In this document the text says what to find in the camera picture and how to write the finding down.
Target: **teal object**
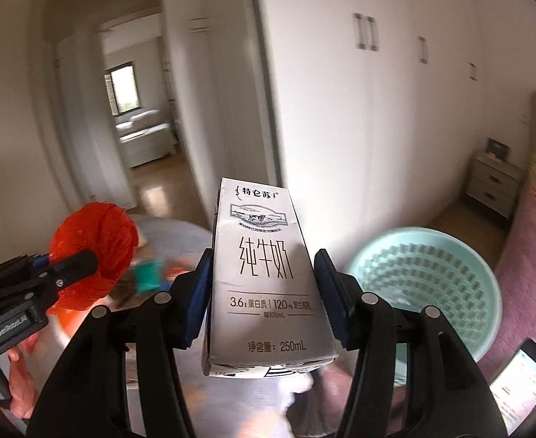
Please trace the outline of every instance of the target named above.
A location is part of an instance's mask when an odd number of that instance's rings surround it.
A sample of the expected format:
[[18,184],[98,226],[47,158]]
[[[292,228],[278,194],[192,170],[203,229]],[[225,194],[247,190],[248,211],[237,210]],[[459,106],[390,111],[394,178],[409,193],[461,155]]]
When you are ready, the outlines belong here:
[[136,277],[136,291],[144,292],[161,287],[161,261],[146,261],[136,266],[132,266],[131,270]]
[[[386,232],[363,248],[347,273],[395,308],[440,308],[476,361],[497,336],[497,279],[478,253],[450,235],[420,227]],[[406,357],[406,345],[398,344],[396,386],[406,383]]]

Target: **brand logo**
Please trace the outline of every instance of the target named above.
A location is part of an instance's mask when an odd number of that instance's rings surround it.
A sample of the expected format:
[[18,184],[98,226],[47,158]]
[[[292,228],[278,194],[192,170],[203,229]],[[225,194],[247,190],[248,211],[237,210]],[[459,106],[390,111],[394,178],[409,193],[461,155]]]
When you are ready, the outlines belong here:
[[18,317],[16,320],[14,320],[12,323],[7,324],[2,329],[0,329],[0,336],[3,336],[9,331],[12,331],[15,329],[15,327],[19,327],[21,324],[28,322],[28,318],[26,314],[23,314],[22,316]]
[[257,204],[232,204],[229,208],[229,215],[243,220],[245,223],[255,227],[276,227],[277,225],[288,225],[286,214],[276,212],[267,207]]

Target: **nightstand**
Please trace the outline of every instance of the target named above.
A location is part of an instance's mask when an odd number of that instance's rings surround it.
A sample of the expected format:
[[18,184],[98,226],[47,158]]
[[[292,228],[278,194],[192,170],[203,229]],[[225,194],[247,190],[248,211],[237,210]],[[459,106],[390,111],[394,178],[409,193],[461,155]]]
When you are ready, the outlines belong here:
[[474,156],[466,194],[510,219],[520,193],[524,171],[511,163],[499,162],[487,153]]

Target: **tablet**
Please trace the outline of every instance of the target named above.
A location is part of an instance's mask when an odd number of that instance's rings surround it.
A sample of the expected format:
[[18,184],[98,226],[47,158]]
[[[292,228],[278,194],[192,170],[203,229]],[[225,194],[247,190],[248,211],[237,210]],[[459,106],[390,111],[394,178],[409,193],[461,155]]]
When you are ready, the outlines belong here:
[[536,405],[536,342],[526,339],[491,383],[491,392],[511,434]]

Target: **white sofa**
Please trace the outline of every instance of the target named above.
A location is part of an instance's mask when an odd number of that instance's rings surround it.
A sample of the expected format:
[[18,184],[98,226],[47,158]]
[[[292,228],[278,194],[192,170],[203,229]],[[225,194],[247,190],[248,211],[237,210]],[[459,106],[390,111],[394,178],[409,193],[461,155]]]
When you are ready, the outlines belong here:
[[160,110],[148,110],[117,125],[127,165],[131,168],[175,153],[177,139]]

